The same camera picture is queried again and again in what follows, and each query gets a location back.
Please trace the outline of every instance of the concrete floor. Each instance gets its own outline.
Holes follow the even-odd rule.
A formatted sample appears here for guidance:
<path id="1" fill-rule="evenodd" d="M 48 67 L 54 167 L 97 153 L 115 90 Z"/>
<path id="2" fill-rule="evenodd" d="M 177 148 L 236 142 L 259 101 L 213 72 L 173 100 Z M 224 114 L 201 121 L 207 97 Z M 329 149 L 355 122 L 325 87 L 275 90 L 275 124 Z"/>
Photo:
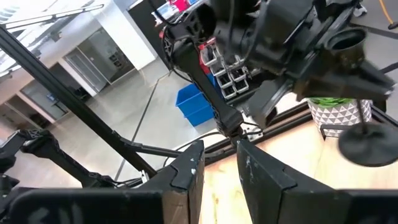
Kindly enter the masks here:
<path id="1" fill-rule="evenodd" d="M 398 40 L 369 34 L 366 41 L 368 59 L 382 68 L 398 60 Z M 177 92 L 188 85 L 174 74 L 166 74 L 164 65 L 157 59 L 142 71 L 127 74 L 112 86 L 107 87 L 89 107 L 112 129 L 126 139 L 146 145 L 172 149 L 203 133 L 215 128 L 213 120 L 195 128 L 183 117 L 175 107 Z M 389 73 L 398 82 L 398 70 Z M 147 102 L 145 116 L 140 120 Z M 284 103 L 286 110 L 295 105 L 294 96 L 289 96 L 290 103 Z M 398 91 L 387 102 L 387 113 L 398 119 Z M 74 159 L 93 172 L 103 175 L 117 176 L 118 180 L 138 177 L 138 171 L 111 149 L 89 127 L 75 115 L 70 114 L 50 129 L 59 140 L 61 148 Z M 162 166 L 164 157 L 141 156 L 155 169 Z M 21 180 L 21 185 L 31 187 L 79 187 L 73 177 L 61 168 L 45 159 L 38 159 L 26 154 L 18 154 L 16 165 L 7 173 Z"/>

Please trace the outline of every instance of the blue plastic bin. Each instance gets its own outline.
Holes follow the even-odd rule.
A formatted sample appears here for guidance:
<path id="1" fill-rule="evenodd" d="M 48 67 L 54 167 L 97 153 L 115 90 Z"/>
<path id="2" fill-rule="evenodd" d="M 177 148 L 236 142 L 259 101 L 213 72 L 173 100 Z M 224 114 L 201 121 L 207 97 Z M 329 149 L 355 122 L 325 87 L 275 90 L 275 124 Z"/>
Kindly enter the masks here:
<path id="1" fill-rule="evenodd" d="M 209 74 L 207 77 L 210 79 L 213 86 L 216 87 L 217 93 L 220 95 L 220 89 L 213 74 Z M 214 117 L 213 109 L 206 101 L 203 93 L 194 84 L 190 84 L 178 91 L 175 105 L 180 108 L 184 117 L 187 118 L 193 126 L 202 124 Z"/>

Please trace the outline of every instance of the wooden surface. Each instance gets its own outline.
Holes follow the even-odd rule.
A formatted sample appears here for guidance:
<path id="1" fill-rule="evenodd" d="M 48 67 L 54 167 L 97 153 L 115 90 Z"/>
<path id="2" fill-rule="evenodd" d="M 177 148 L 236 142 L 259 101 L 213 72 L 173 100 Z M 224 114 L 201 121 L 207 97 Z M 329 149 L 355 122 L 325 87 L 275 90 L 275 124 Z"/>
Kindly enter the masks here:
<path id="1" fill-rule="evenodd" d="M 313 121 L 257 145 L 262 150 L 335 189 L 396 189 L 398 163 L 357 166 L 343 158 L 337 138 L 322 139 Z M 205 168 L 201 224 L 251 223 L 236 155 Z"/>

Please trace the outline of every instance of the floor tile line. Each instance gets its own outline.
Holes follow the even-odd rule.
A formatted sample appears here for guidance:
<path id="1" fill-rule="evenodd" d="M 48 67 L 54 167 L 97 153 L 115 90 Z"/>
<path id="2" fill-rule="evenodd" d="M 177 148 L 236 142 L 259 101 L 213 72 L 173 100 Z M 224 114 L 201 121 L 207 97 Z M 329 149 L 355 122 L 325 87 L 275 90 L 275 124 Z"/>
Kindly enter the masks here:
<path id="1" fill-rule="evenodd" d="M 140 119 L 139 122 L 138 122 L 138 126 L 137 126 L 137 128 L 136 128 L 136 132 L 134 133 L 134 135 L 133 135 L 131 141 L 134 141 L 135 138 L 136 138 L 136 136 L 137 136 L 139 127 L 141 126 L 141 123 L 142 123 L 142 121 L 144 120 L 145 114 L 147 113 L 148 107 L 149 107 L 149 105 L 150 105 L 150 102 L 152 101 L 152 97 L 153 97 L 153 95 L 154 95 L 154 93 L 155 93 L 155 90 L 156 90 L 156 87 L 157 87 L 157 84 L 158 84 L 158 83 L 159 83 L 159 79 L 156 81 L 156 84 L 155 84 L 155 86 L 154 86 L 154 88 L 153 88 L 153 90 L 152 90 L 152 93 L 150 94 L 150 97 L 149 97 L 148 102 L 147 102 L 147 104 L 146 104 L 146 106 L 145 106 L 144 112 L 142 113 L 141 119 Z M 115 175 L 115 178 L 114 178 L 115 181 L 118 181 L 119 176 L 120 176 L 120 173 L 122 172 L 125 163 L 126 163 L 126 160 L 123 159 L 123 161 L 120 163 L 118 172 L 117 172 L 116 175 Z"/>

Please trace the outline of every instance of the metal frame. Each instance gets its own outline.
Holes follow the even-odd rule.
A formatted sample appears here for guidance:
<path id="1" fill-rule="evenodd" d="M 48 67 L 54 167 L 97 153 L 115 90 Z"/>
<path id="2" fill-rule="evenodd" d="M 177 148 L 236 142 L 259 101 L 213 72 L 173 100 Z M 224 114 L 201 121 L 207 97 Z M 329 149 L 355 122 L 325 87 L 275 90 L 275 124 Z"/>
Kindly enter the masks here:
<path id="1" fill-rule="evenodd" d="M 38 82 L 52 92 L 60 101 L 69 108 L 78 118 L 90 127 L 99 137 L 109 144 L 117 153 L 127 160 L 137 170 L 145 171 L 149 177 L 156 175 L 154 170 L 137 152 L 156 156 L 178 157 L 181 152 L 159 147 L 145 146 L 129 141 L 112 130 L 89 107 L 81 102 L 65 85 L 63 85 L 45 65 L 31 54 L 15 37 L 0 27 L 0 49 L 3 49 L 10 57 L 29 72 Z M 391 123 L 398 127 L 398 121 L 372 106 L 373 118 L 382 123 Z M 291 130 L 312 120 L 311 112 L 306 102 L 278 114 L 270 123 L 270 128 L 264 130 L 262 137 L 254 140 L 257 144 L 285 131 Z M 205 149 L 205 164 L 210 165 L 236 153 L 236 148 L 231 145 L 229 139 L 222 140 Z M 141 179 L 129 184 L 130 187 L 139 185 Z"/>

